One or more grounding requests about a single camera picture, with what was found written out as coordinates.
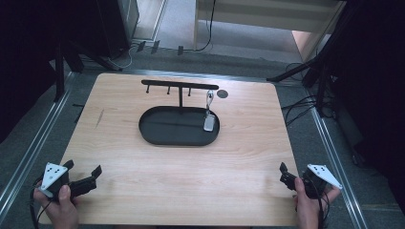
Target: finger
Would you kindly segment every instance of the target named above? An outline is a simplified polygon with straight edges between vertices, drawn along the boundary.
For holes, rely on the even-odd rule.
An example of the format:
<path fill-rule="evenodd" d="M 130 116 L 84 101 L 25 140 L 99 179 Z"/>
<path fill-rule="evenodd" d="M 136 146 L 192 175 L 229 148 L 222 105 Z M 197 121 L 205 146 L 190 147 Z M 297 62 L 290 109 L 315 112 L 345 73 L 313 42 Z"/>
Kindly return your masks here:
<path fill-rule="evenodd" d="M 329 202 L 332 203 L 337 197 L 339 197 L 340 190 L 333 186 L 332 189 L 326 193 L 326 195 L 328 196 Z"/>
<path fill-rule="evenodd" d="M 59 190 L 59 204 L 62 211 L 72 208 L 71 189 L 68 185 L 63 185 Z"/>
<path fill-rule="evenodd" d="M 295 190 L 297 191 L 297 196 L 298 198 L 302 197 L 303 195 L 307 195 L 305 193 L 305 186 L 304 186 L 304 182 L 301 178 L 297 177 L 294 180 L 294 184 L 295 184 Z"/>
<path fill-rule="evenodd" d="M 37 183 L 37 186 L 40 186 L 41 184 L 42 180 Z M 39 202 L 42 207 L 45 207 L 49 202 L 48 197 L 45 196 L 45 194 L 43 194 L 41 191 L 39 191 L 38 188 L 35 188 L 33 190 L 33 199 Z"/>

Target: wooden tabletop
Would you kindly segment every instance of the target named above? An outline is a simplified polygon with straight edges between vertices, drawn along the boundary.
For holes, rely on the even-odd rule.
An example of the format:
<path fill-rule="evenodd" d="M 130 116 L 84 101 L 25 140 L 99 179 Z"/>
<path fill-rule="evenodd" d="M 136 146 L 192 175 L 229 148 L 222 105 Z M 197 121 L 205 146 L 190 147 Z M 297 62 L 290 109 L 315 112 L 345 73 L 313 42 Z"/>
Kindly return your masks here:
<path fill-rule="evenodd" d="M 203 147 L 146 142 L 139 118 L 155 106 L 179 106 L 176 88 L 142 79 L 216 84 L 211 110 L 221 129 Z M 183 106 L 205 107 L 206 90 L 184 89 Z M 282 161 L 297 174 L 275 87 L 230 80 L 101 74 L 61 164 L 72 159 L 71 180 L 97 165 L 97 188 L 79 197 L 80 223 L 138 225 L 295 225 L 292 195 L 280 182 Z M 42 223 L 49 220 L 45 217 Z"/>

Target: cable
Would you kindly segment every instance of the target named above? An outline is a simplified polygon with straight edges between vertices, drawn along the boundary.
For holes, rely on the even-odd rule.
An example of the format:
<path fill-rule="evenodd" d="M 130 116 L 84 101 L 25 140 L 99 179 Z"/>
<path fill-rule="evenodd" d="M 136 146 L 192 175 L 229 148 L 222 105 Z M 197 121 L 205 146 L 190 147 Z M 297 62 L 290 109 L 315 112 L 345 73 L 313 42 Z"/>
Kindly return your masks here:
<path fill-rule="evenodd" d="M 129 57 L 130 57 L 130 62 L 129 62 L 129 64 L 127 64 L 127 65 L 125 65 L 125 66 L 120 66 L 119 64 L 114 63 L 110 58 L 108 58 L 108 61 L 110 61 L 113 65 L 115 65 L 115 66 L 117 66 L 117 67 L 119 67 L 119 68 L 122 68 L 122 69 L 128 68 L 128 67 L 131 66 L 131 64 L 132 64 L 131 50 L 132 50 L 133 48 L 134 48 L 134 47 L 132 47 L 131 49 L 128 50 L 128 55 L 129 55 Z"/>
<path fill-rule="evenodd" d="M 39 219 L 41 218 L 42 214 L 45 212 L 45 210 L 47 210 L 47 208 L 50 206 L 52 202 L 50 201 L 47 206 L 44 207 L 44 209 L 42 209 L 42 211 L 39 213 L 38 218 L 36 219 L 36 225 L 39 225 Z"/>
<path fill-rule="evenodd" d="M 217 1 L 214 0 L 214 4 L 212 5 L 211 20 L 210 20 L 210 23 L 209 23 L 209 39 L 208 39 L 208 42 L 207 42 L 206 45 L 205 45 L 203 48 L 201 48 L 201 49 L 198 49 L 198 50 L 185 50 L 185 51 L 201 52 L 201 51 L 205 50 L 205 48 L 206 48 L 206 47 L 209 45 L 209 43 L 211 42 L 211 37 L 212 37 L 212 20 L 213 20 L 213 18 L 214 18 L 214 11 L 215 11 L 215 3 L 216 3 L 216 2 L 217 2 Z"/>
<path fill-rule="evenodd" d="M 288 109 L 286 115 L 285 115 L 285 123 L 286 126 L 290 125 L 292 122 L 294 122 L 296 119 L 298 119 L 299 117 L 303 116 L 304 114 L 306 114 L 310 109 L 312 109 L 314 106 L 314 104 L 316 103 L 316 101 L 307 101 L 304 102 L 304 100 L 308 99 L 308 98 L 312 98 L 315 97 L 315 95 L 310 95 L 307 97 L 302 98 L 301 100 L 299 100 L 298 102 L 295 102 L 292 105 L 283 107 L 282 109 Z M 288 121 L 288 116 L 289 113 L 292 111 L 292 109 L 297 108 L 297 107 L 307 107 L 308 105 L 310 105 L 306 110 L 304 110 L 302 113 L 298 114 L 297 116 L 295 116 L 292 120 Z"/>

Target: gray floor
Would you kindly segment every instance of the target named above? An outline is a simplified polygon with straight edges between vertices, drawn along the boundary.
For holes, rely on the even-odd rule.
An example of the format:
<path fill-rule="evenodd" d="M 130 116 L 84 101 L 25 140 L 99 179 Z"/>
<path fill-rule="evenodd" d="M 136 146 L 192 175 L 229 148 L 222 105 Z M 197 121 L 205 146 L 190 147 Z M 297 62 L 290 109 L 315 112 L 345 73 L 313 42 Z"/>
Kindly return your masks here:
<path fill-rule="evenodd" d="M 178 3 L 177 1 L 169 0 L 167 5 L 168 9 L 171 9 L 171 2 Z M 182 37 L 178 33 L 167 33 L 167 36 L 173 39 L 165 39 L 165 36 L 162 34 L 164 25 L 160 28 L 162 31 L 158 33 L 158 38 L 164 46 L 163 41 L 171 40 L 174 42 L 175 39 L 173 37 Z M 276 41 L 289 42 L 292 39 L 292 35 L 286 31 L 280 33 L 273 31 L 271 33 L 274 33 L 274 37 L 279 37 L 274 39 Z M 217 38 L 218 35 L 219 33 L 216 34 L 214 32 L 214 46 L 212 50 L 222 44 L 218 39 L 229 41 L 234 36 L 222 36 L 222 38 Z M 243 41 L 248 39 L 249 37 L 247 36 L 241 39 L 241 43 L 236 45 L 235 49 L 231 45 L 232 42 L 226 43 L 226 45 L 223 45 L 224 49 L 222 52 L 215 54 L 213 54 L 213 52 L 185 52 L 183 55 L 177 55 L 177 51 L 166 49 L 159 49 L 157 53 L 151 54 L 151 49 L 149 48 L 145 49 L 143 52 L 132 50 L 132 64 L 128 68 L 125 68 L 123 72 L 139 73 L 137 72 L 139 70 L 148 70 L 164 71 L 165 74 L 173 74 L 172 72 L 176 72 L 175 74 L 181 73 L 181 75 L 198 73 L 204 74 L 207 77 L 225 77 L 231 80 L 265 82 L 266 77 L 283 73 L 289 63 L 299 62 L 299 58 L 297 58 L 299 54 L 296 51 L 296 47 L 291 43 L 287 43 L 284 46 L 276 44 L 269 45 L 274 47 L 270 49 L 270 53 L 272 54 L 268 56 L 264 56 L 261 53 L 261 48 L 256 47 L 256 49 L 259 50 L 249 48 L 246 50 L 247 55 L 236 57 L 235 55 L 238 55 L 238 52 L 234 51 L 238 50 L 238 47 L 243 47 Z M 179 40 L 177 43 L 185 44 L 185 41 Z M 114 61 L 120 65 L 130 63 L 128 55 L 123 55 L 120 59 Z M 38 155 L 32 167 L 28 168 L 26 176 L 22 177 L 24 181 L 22 186 L 17 187 L 15 192 L 11 195 L 13 202 L 7 205 L 4 204 L 5 201 L 0 201 L 4 206 L 10 207 L 10 209 L 8 209 L 8 207 L 7 209 L 2 208 L 2 213 L 7 212 L 7 214 L 4 215 L 3 218 L 0 218 L 1 228 L 32 228 L 27 203 L 28 193 L 32 188 L 32 182 L 43 171 L 46 162 L 60 162 L 70 136 L 75 129 L 75 120 L 80 113 L 80 108 L 73 105 L 86 103 L 87 97 L 96 80 L 96 76 L 105 72 L 104 69 L 94 62 L 86 61 L 85 65 L 86 67 L 82 74 L 74 74 L 74 76 L 70 77 L 70 79 L 72 79 L 72 81 L 70 81 L 72 82 L 72 84 L 70 84 L 72 88 L 66 103 L 64 103 L 63 109 L 59 117 L 55 120 L 50 132 L 46 135 L 42 147 L 38 149 Z M 277 84 L 276 88 L 282 106 L 293 104 L 308 95 L 307 90 L 300 86 L 300 82 L 292 78 L 282 84 Z M 22 161 L 23 156 L 28 149 L 30 149 L 32 140 L 35 138 L 38 129 L 47 117 L 48 111 L 52 108 L 53 95 L 54 87 L 50 88 L 38 99 L 35 106 L 21 119 L 10 136 L 0 144 L 0 156 L 2 157 L 2 160 L 0 160 L 0 167 L 2 168 L 0 190 L 2 190 L 2 194 L 4 194 L 3 191 L 8 185 L 9 180 L 11 180 L 12 174 L 16 171 L 19 162 Z M 294 109 L 290 116 L 298 115 L 301 111 L 303 110 Z M 298 171 L 305 170 L 308 163 L 326 164 L 329 168 L 333 168 L 325 147 L 325 142 L 319 134 L 318 126 L 314 119 L 315 116 L 315 113 L 308 113 L 288 126 L 288 136 Z M 333 147 L 344 168 L 345 177 L 343 178 L 346 178 L 350 185 L 345 187 L 345 192 L 349 192 L 350 187 L 352 187 L 352 192 L 354 193 L 355 199 L 358 201 L 357 203 L 361 209 L 365 223 L 369 228 L 403 228 L 405 218 L 394 201 L 388 188 L 386 178 L 373 168 L 358 168 L 353 165 L 351 149 L 337 123 L 333 119 L 324 119 L 323 121 L 328 127 Z M 341 196 L 331 207 L 329 228 L 365 228 L 365 224 L 359 224 L 356 223 L 355 220 L 352 220 L 350 212 L 350 203 L 344 196 Z M 111 228 L 111 226 L 86 225 L 82 226 L 82 228 Z"/>

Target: hand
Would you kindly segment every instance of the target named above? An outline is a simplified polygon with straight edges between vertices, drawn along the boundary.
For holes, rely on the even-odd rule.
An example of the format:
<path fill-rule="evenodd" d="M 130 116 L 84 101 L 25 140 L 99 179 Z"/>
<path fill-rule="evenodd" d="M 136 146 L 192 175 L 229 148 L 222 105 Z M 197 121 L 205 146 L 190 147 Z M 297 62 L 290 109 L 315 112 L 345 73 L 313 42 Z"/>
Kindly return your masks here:
<path fill-rule="evenodd" d="M 71 202 L 71 189 L 63 185 L 59 190 L 59 202 L 51 202 L 38 189 L 33 192 L 33 198 L 38 201 L 50 218 L 55 229 L 78 228 L 78 213 Z"/>
<path fill-rule="evenodd" d="M 297 177 L 295 180 L 295 190 L 297 196 L 294 198 L 297 216 L 298 227 L 300 229 L 317 229 L 318 228 L 318 216 L 319 216 L 319 201 L 318 199 L 310 199 L 306 192 L 304 182 L 301 178 Z M 340 195 L 340 190 L 334 186 L 326 194 L 323 195 L 322 208 L 325 212 L 327 207 L 326 200 L 332 203 Z"/>

